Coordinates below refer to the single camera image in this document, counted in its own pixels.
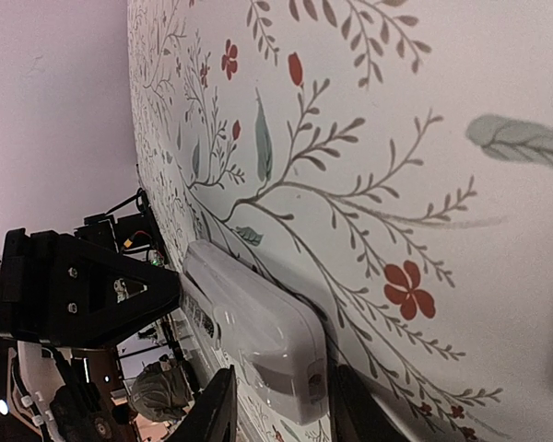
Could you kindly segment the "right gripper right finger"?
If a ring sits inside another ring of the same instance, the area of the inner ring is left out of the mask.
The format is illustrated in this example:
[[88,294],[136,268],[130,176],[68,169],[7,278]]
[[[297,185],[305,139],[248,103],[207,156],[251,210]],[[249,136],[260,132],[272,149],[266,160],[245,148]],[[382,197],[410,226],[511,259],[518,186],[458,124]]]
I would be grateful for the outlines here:
[[407,441],[350,366],[329,367],[329,411],[333,441]]

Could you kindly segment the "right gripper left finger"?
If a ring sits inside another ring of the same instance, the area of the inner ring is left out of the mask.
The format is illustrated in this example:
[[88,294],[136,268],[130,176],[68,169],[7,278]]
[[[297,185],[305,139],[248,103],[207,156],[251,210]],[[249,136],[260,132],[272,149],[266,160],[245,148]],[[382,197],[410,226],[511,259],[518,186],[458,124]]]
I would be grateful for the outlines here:
[[168,442],[233,442],[237,440],[237,382],[234,366],[221,368],[194,407],[166,438]]

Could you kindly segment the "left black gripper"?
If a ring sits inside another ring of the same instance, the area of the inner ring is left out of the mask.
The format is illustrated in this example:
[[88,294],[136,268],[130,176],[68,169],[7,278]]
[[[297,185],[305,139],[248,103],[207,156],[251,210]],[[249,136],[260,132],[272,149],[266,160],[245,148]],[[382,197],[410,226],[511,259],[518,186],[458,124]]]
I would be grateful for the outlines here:
[[2,338],[39,341],[50,304],[52,344],[116,345],[177,308],[179,300],[180,278],[172,270],[52,230],[6,233]]

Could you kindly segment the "white remote control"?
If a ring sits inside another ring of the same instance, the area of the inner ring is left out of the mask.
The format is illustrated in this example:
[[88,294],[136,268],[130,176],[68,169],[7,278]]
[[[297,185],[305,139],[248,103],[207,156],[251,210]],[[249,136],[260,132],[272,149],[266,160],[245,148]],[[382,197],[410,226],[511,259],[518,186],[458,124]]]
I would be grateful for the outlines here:
[[211,347],[243,383],[297,425],[326,415],[326,338],[317,314],[212,243],[189,244],[182,264],[186,300],[203,312]]

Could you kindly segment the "white remote battery cover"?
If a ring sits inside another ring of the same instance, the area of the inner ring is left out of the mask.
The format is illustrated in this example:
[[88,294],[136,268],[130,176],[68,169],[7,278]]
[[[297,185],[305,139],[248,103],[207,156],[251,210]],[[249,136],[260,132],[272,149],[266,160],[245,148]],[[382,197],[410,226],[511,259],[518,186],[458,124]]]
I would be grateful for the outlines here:
[[182,278],[181,284],[182,310],[195,336],[202,347],[217,350],[220,345],[220,332],[217,321],[213,318],[213,305],[189,278]]

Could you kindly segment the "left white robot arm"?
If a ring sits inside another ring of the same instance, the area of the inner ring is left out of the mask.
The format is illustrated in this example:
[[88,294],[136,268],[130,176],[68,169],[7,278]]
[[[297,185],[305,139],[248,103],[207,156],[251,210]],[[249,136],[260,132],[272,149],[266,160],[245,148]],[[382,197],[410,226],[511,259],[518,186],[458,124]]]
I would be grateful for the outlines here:
[[10,376],[46,441],[121,441],[95,383],[63,349],[114,347],[177,308],[179,275],[75,238],[6,234],[0,338],[16,342]]

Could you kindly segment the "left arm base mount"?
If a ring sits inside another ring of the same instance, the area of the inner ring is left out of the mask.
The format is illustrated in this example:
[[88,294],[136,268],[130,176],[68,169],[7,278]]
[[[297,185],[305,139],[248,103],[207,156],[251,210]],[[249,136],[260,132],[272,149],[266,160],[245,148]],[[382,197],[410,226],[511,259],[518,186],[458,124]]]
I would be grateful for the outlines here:
[[169,262],[164,239],[143,188],[107,212],[85,217],[74,236],[122,255],[144,253],[153,265],[164,266]]

